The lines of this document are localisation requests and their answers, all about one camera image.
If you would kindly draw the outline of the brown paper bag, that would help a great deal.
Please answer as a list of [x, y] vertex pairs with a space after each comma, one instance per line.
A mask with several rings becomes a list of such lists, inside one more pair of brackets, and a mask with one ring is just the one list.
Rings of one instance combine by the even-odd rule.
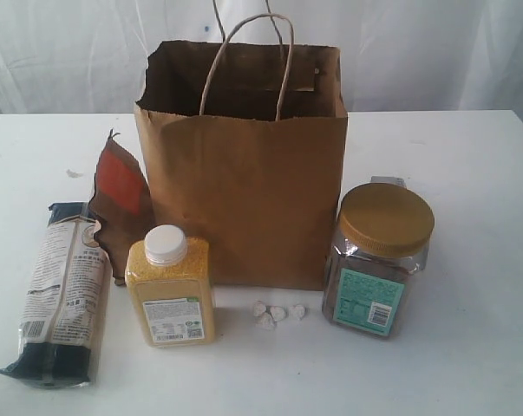
[[320, 290], [348, 115], [336, 47], [164, 41], [134, 116], [154, 215], [218, 284]]

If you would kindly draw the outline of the clear jar gold lid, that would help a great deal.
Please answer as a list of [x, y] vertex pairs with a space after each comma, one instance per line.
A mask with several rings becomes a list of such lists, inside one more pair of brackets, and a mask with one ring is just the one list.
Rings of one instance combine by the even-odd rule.
[[342, 199], [322, 303], [332, 324], [389, 338], [399, 328], [414, 275], [425, 269], [435, 217], [396, 185], [368, 182]]

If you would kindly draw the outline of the white wrapped candy far left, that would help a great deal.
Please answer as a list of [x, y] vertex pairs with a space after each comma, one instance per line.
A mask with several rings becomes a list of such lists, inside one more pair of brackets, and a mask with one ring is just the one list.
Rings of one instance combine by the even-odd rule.
[[252, 314], [259, 317], [266, 312], [266, 305], [263, 302], [255, 302], [252, 305]]

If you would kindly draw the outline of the white wrapped candy middle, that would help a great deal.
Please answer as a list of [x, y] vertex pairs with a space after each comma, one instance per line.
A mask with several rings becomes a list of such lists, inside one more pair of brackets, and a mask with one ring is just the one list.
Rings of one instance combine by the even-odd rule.
[[270, 306], [269, 313], [275, 322], [280, 322], [287, 317], [287, 312], [283, 307]]

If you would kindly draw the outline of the white wrapped candy right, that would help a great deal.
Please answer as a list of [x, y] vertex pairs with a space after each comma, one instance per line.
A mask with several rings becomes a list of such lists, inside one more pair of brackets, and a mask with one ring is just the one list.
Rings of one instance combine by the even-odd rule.
[[288, 308], [288, 315], [298, 321], [302, 321], [307, 313], [307, 308], [303, 304], [292, 305]]

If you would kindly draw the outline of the yellow millet bottle white cap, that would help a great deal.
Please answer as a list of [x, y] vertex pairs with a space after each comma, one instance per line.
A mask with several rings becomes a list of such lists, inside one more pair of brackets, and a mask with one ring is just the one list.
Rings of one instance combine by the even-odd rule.
[[170, 224], [154, 227], [131, 246], [125, 283], [149, 346], [214, 341], [208, 257], [206, 240]]

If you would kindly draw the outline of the brown red snack pouch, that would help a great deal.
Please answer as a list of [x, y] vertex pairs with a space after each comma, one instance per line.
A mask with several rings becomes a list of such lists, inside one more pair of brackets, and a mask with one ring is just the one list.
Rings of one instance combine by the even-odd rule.
[[123, 286], [129, 250], [154, 227], [154, 211], [139, 162], [116, 136], [110, 131], [101, 151], [88, 208], [98, 221], [94, 239], [108, 255], [114, 284]]

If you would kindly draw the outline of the small blue white milk carton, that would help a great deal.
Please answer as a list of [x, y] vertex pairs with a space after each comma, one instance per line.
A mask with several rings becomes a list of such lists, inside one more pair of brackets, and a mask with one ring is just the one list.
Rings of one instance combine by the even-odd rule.
[[404, 188], [404, 189], [407, 188], [404, 179], [397, 178], [397, 177], [372, 176], [370, 182], [377, 183], [377, 184], [396, 185], [396, 186], [400, 186], [401, 188]]

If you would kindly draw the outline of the noodle packet dark blue ends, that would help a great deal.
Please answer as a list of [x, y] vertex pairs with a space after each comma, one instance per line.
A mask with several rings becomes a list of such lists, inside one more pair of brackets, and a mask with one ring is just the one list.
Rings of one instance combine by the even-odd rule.
[[54, 203], [18, 326], [18, 356], [0, 374], [39, 388], [92, 379], [107, 256], [85, 202]]

